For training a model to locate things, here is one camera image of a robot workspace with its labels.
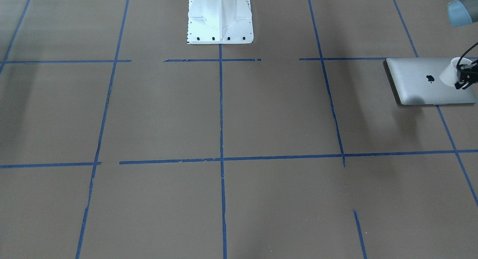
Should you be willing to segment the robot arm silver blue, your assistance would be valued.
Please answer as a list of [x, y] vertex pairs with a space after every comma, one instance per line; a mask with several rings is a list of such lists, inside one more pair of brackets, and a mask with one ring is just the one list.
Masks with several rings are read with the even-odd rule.
[[[447, 6], [449, 23], [453, 27], [471, 25], [478, 21], [478, 0], [453, 0]], [[465, 56], [478, 43], [468, 48], [457, 60], [453, 68], [456, 69], [458, 80], [454, 83], [456, 89], [468, 89], [471, 85], [477, 83], [477, 60], [469, 65], [464, 63]]]

